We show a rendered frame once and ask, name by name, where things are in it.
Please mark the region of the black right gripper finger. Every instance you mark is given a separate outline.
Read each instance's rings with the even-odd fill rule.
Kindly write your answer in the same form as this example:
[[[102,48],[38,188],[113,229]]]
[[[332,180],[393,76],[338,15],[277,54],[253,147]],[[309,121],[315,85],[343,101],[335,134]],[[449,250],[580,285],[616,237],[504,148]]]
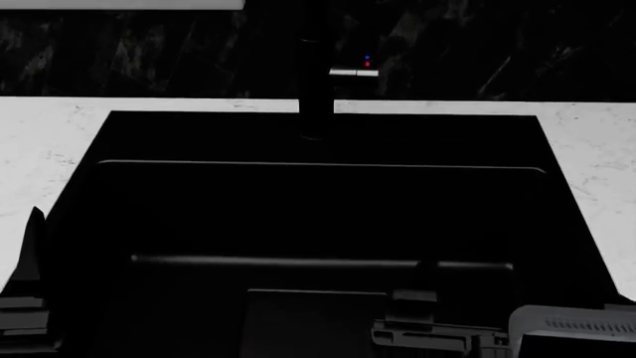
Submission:
[[[386,321],[391,323],[433,323],[438,303],[436,262],[419,262],[408,281],[392,291]]]

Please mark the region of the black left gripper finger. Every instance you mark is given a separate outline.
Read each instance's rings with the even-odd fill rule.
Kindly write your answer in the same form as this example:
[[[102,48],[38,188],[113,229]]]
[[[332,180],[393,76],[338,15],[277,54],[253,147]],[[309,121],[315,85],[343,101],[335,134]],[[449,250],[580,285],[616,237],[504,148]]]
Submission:
[[[18,263],[9,277],[5,289],[34,289],[42,278],[45,214],[34,207],[26,225]]]

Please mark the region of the black sink faucet spout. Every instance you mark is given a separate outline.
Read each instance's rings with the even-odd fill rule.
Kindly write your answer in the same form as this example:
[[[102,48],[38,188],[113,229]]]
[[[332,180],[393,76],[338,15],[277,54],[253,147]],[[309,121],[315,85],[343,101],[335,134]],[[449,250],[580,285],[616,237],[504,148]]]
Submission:
[[[328,38],[306,34],[298,42],[299,129],[309,140],[324,139],[334,114],[332,44]]]

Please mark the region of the white wall cabinet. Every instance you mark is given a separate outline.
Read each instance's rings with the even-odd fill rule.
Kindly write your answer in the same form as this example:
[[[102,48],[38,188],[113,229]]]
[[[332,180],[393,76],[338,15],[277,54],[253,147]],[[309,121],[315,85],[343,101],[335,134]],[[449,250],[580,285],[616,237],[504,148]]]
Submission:
[[[239,11],[245,0],[0,0],[0,10]]]

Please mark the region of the black sink basin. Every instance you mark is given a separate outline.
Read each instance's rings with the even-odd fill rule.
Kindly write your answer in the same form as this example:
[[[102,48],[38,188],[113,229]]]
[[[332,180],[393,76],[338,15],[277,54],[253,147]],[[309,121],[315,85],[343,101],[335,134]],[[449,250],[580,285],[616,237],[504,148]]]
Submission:
[[[434,322],[622,299],[533,115],[113,112],[47,218],[61,358],[376,358],[436,262]]]

